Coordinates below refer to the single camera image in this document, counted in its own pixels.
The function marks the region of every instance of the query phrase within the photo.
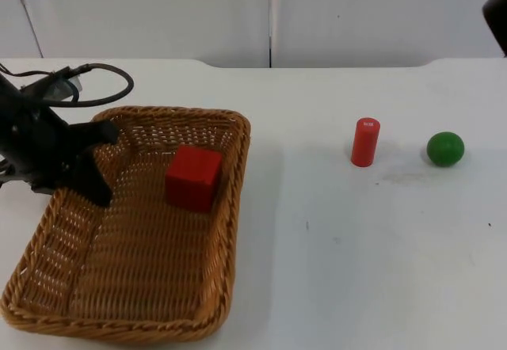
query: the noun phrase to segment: green ball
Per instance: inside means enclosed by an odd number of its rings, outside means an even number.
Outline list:
[[[440,132],[428,141],[426,153],[435,165],[451,166],[463,157],[465,144],[453,132]]]

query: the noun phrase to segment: table surface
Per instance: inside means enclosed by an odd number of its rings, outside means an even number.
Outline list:
[[[12,71],[80,59],[16,59]],[[228,108],[252,124],[231,314],[186,349],[505,349],[507,61],[398,69],[218,69],[191,60],[106,60],[135,79],[114,105]],[[83,98],[122,83],[96,70]],[[56,109],[71,122],[102,108]],[[351,165],[355,123],[382,127],[373,166]],[[423,153],[439,131],[466,146],[450,169]],[[0,283],[48,202],[0,189]],[[6,348],[110,349],[0,323]]]

